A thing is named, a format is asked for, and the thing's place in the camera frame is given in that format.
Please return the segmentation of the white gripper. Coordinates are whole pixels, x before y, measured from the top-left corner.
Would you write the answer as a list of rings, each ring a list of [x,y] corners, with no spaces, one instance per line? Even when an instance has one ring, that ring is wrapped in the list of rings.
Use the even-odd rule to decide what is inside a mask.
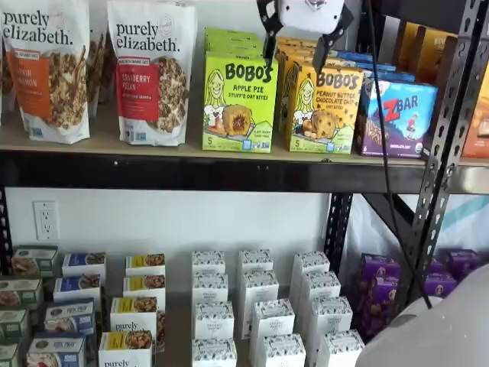
[[[271,66],[277,33],[283,26],[303,31],[331,31],[318,39],[313,57],[314,69],[321,73],[330,49],[354,20],[342,0],[257,0],[256,3],[265,30],[262,55],[267,67]]]

